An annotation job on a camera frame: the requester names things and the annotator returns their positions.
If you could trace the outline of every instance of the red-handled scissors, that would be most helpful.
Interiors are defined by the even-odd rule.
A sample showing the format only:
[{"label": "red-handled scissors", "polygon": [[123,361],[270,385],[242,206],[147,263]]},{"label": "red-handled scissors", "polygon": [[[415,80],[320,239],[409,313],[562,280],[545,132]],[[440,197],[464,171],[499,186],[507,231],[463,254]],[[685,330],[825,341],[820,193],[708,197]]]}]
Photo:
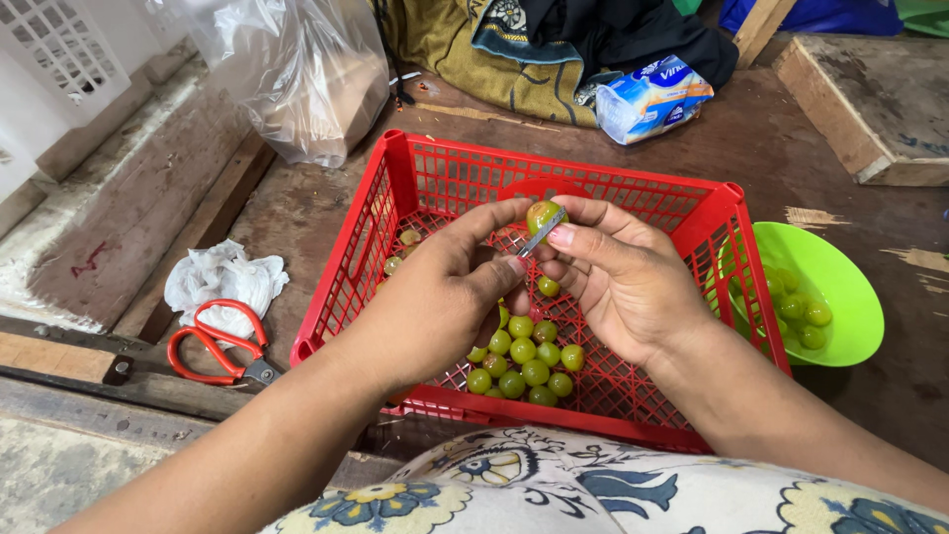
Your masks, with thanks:
[{"label": "red-handled scissors", "polygon": [[[201,312],[214,305],[236,308],[243,312],[253,324],[253,330],[257,333],[257,343],[254,343],[249,339],[243,339],[235,335],[230,335],[226,332],[221,332],[216,328],[212,328],[202,323],[201,319],[199,319]],[[197,338],[201,340],[201,343],[203,343],[204,346],[207,347],[209,351],[211,351],[214,359],[216,359],[217,362],[221,364],[221,367],[223,367],[230,376],[209,376],[207,374],[198,374],[188,370],[188,368],[186,368],[184,364],[181,363],[181,360],[178,359],[177,356],[178,344],[181,343],[181,338],[188,334],[196,335]],[[228,356],[224,354],[224,351],[222,351],[221,348],[217,346],[217,343],[214,342],[215,339],[221,339],[251,351],[251,354],[253,354],[253,363],[251,363],[248,367],[235,366]],[[277,378],[280,378],[280,372],[264,361],[264,347],[266,346],[267,334],[264,332],[264,325],[261,324],[260,318],[257,317],[257,314],[253,312],[250,306],[230,298],[216,298],[201,304],[197,308],[197,311],[195,312],[194,326],[183,327],[181,330],[178,330],[172,334],[171,339],[168,340],[168,363],[172,364],[172,369],[174,369],[175,372],[177,372],[182,378],[204,382],[205,384],[210,384],[212,386],[232,386],[235,382],[237,382],[238,379],[244,376],[248,376],[254,380],[257,380],[258,382],[262,382],[264,385],[269,385]]]}]

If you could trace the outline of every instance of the scissor blade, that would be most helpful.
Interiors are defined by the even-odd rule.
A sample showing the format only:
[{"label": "scissor blade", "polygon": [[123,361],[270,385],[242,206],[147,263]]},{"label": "scissor blade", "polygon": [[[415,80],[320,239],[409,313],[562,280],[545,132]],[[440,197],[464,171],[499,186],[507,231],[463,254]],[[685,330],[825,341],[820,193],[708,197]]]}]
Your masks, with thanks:
[{"label": "scissor blade", "polygon": [[280,378],[280,372],[271,367],[263,358],[257,358],[244,371],[244,376],[269,386],[274,380]]},{"label": "scissor blade", "polygon": [[524,248],[522,248],[521,251],[517,253],[517,255],[520,257],[527,257],[528,254],[530,254],[530,251],[532,251],[534,247],[540,243],[541,239],[545,238],[547,234],[550,233],[550,230],[553,230],[554,226],[560,224],[560,221],[566,216],[567,208],[560,206],[560,209],[557,210],[557,213],[553,214],[553,217],[551,217],[550,220],[545,222],[544,225],[541,226],[539,230],[537,230],[537,233],[534,234],[532,238],[530,238],[528,244],[524,245]]}]

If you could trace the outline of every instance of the black cloth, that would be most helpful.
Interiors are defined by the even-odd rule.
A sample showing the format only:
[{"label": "black cloth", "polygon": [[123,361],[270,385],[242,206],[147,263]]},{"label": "black cloth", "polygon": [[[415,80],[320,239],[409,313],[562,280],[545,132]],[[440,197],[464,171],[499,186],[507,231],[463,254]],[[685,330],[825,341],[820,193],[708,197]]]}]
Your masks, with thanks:
[{"label": "black cloth", "polygon": [[671,0],[520,0],[528,40],[571,43],[584,59],[581,81],[612,67],[630,71],[676,54],[714,90],[728,82],[738,48]]}]

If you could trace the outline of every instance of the fingernail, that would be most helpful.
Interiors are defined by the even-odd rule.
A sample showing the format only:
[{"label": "fingernail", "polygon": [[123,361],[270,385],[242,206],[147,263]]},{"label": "fingernail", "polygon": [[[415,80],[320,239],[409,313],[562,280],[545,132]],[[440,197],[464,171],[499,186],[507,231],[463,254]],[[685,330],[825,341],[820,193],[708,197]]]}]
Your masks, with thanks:
[{"label": "fingernail", "polygon": [[573,236],[577,233],[577,227],[569,222],[561,222],[553,227],[547,234],[547,242],[562,247],[569,247],[573,242]]},{"label": "fingernail", "polygon": [[508,265],[511,265],[511,268],[519,277],[528,273],[529,264],[525,257],[512,256],[508,258]]}]

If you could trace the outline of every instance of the floral fabric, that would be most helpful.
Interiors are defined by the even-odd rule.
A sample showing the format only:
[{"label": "floral fabric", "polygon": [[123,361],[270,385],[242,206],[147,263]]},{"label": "floral fabric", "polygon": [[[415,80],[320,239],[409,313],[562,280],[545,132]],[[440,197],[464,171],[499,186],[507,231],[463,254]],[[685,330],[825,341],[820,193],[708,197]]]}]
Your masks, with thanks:
[{"label": "floral fabric", "polygon": [[949,517],[794,469],[522,427],[456,438],[388,481],[328,491],[263,530],[485,531],[949,534]]}]

